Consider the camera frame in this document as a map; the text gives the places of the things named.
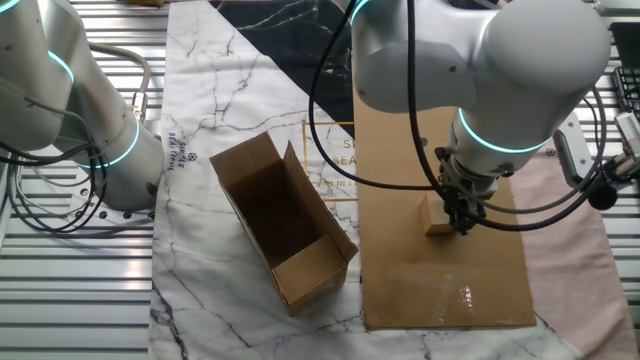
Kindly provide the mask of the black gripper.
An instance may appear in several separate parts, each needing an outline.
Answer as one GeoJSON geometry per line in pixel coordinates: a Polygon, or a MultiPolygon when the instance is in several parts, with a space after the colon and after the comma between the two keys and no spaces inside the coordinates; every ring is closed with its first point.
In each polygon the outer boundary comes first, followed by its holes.
{"type": "MultiPolygon", "coordinates": [[[[484,206],[477,201],[471,200],[459,188],[455,186],[445,186],[444,191],[450,197],[454,198],[458,204],[465,207],[468,212],[474,213],[477,216],[486,215],[484,206]]],[[[448,214],[449,219],[452,220],[452,229],[458,234],[467,235],[474,227],[474,221],[472,219],[456,212],[456,209],[447,201],[444,202],[444,211],[448,214]]]]}

